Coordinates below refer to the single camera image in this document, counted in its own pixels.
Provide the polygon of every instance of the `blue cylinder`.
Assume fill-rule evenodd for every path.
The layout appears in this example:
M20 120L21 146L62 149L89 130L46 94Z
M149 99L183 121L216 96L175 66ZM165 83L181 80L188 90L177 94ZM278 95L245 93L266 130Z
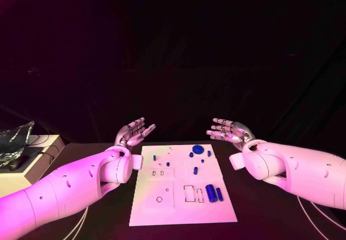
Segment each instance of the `blue cylinder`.
M216 193L217 193L217 200L222 202L223 198L222 198L222 191L220 189L216 187Z
M204 152L204 148L200 145L194 145L191 147L191 151L194 154L201 154Z
M214 203L217 201L216 193L214 193L214 186L211 184L204 186L209 202Z

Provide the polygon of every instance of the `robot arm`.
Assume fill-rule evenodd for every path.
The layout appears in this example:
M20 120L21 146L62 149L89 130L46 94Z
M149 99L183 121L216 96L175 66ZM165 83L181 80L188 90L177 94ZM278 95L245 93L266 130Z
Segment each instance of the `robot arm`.
M132 169L142 167L142 156L131 155L154 130L144 129L144 118L124 126L115 146L59 167L30 187L0 198L0 239L14 240L43 224L83 210L124 184Z
M239 122L217 118L213 121L222 125L213 125L216 131L206 134L240 150L229 156L235 170L246 168L255 179L320 205L346 210L344 159L317 150L256 140Z

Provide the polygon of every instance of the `white puzzle board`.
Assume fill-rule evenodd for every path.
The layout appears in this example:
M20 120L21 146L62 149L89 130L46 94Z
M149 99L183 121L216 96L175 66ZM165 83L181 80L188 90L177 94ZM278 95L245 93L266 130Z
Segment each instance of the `white puzzle board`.
M136 175L129 226L237 221L211 145L200 145L203 153L188 157L193 146L142 146L142 168ZM214 192L216 188L220 189L223 201L217 198L216 202L209 202L209 184Z

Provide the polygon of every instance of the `table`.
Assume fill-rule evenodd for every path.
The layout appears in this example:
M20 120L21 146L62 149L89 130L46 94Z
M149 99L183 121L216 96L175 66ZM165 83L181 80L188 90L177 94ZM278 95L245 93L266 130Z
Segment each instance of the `table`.
M136 183L136 171L134 170L128 182L90 205L76 240L324 239L307 219L297 197L276 186L256 180L245 169L233 170L229 155L237 150L227 142L142 142L132 148L131 153L141 154L141 146L181 144L211 144L237 222L129 227ZM111 145L111 143L67 144L44 175L69 162L102 152ZM346 239L346 231L343 232L325 220L308 201L302 199L301 202L314 224L328 239ZM62 240L82 214L83 211L44 224L21 240Z

